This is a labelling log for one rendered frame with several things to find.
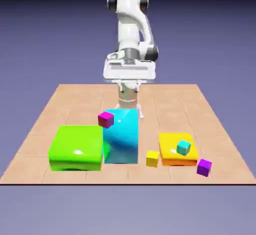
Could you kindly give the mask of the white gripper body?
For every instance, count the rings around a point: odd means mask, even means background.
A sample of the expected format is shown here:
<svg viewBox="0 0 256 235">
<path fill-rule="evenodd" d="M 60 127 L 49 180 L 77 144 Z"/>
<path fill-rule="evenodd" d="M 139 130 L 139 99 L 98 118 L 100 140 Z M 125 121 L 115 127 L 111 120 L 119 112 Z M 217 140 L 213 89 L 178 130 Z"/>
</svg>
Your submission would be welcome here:
<svg viewBox="0 0 256 235">
<path fill-rule="evenodd" d="M 133 64 L 125 64 L 124 59 L 106 59 L 103 68 L 106 81 L 146 81 L 156 78 L 156 63 L 146 60 L 134 60 Z"/>
</svg>

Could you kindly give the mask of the small magenta cube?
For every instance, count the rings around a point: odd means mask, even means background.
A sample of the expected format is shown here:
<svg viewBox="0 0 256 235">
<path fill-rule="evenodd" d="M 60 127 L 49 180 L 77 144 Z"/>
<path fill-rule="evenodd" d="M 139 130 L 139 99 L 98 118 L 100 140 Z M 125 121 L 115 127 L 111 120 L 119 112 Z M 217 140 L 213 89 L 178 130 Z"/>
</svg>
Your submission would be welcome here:
<svg viewBox="0 0 256 235">
<path fill-rule="evenodd" d="M 98 125 L 103 128 L 110 128 L 114 124 L 114 114 L 104 111 L 98 115 Z"/>
</svg>

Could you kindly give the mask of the small yellow cube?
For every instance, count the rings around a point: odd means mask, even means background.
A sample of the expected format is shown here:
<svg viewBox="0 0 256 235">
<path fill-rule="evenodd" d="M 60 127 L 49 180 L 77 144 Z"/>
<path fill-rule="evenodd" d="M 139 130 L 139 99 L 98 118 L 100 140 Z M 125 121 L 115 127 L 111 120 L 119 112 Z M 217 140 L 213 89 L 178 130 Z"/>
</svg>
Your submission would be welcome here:
<svg viewBox="0 0 256 235">
<path fill-rule="evenodd" d="M 160 153 L 158 151 L 148 150 L 146 154 L 146 165 L 156 168 L 159 162 L 159 155 Z"/>
</svg>

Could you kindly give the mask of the small teal cube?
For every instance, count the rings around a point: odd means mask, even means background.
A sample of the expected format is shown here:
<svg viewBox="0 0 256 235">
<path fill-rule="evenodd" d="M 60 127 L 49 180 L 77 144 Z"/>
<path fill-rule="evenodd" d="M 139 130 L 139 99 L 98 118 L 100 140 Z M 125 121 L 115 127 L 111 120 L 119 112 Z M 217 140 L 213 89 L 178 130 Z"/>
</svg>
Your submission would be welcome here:
<svg viewBox="0 0 256 235">
<path fill-rule="evenodd" d="M 185 140 L 181 140 L 177 143 L 176 152 L 182 156 L 186 156 L 191 149 L 191 143 Z"/>
</svg>

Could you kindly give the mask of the small purple cube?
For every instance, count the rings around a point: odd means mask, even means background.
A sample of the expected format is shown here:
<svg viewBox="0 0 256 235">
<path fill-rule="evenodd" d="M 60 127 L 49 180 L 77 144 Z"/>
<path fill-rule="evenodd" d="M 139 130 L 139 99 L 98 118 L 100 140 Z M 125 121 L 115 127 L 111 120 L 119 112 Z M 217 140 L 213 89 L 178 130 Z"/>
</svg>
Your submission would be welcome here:
<svg viewBox="0 0 256 235">
<path fill-rule="evenodd" d="M 200 159 L 198 165 L 197 165 L 197 170 L 196 173 L 198 175 L 208 177 L 209 173 L 212 168 L 212 162 L 206 159 Z"/>
</svg>

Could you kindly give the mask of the large cyan box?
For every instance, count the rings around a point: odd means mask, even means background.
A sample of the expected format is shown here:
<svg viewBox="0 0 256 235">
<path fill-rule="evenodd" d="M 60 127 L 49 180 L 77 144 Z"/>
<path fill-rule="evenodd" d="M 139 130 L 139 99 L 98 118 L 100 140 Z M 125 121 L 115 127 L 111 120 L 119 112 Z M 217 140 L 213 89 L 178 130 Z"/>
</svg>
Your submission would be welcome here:
<svg viewBox="0 0 256 235">
<path fill-rule="evenodd" d="M 114 124 L 103 129 L 103 156 L 106 164 L 138 162 L 139 116 L 137 109 L 106 109 Z"/>
</svg>

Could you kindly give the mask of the large yellow box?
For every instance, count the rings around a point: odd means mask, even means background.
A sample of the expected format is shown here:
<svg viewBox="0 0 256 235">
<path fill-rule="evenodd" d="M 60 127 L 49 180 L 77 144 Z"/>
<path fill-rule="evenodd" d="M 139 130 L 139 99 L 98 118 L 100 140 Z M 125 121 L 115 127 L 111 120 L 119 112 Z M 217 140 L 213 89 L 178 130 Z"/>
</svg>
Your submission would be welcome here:
<svg viewBox="0 0 256 235">
<path fill-rule="evenodd" d="M 180 141 L 190 143 L 189 152 L 182 155 L 177 152 Z M 158 137 L 161 162 L 163 166 L 196 166 L 198 150 L 190 133 L 161 132 Z"/>
</svg>

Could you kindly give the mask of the large green box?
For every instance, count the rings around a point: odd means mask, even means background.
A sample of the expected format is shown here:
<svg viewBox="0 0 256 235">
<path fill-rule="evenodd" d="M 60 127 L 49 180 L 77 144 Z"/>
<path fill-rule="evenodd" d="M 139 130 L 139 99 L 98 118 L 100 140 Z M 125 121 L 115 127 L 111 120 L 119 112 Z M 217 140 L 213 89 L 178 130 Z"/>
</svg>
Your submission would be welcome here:
<svg viewBox="0 0 256 235">
<path fill-rule="evenodd" d="M 98 125 L 61 125 L 48 150 L 52 171 L 100 171 L 103 129 Z"/>
</svg>

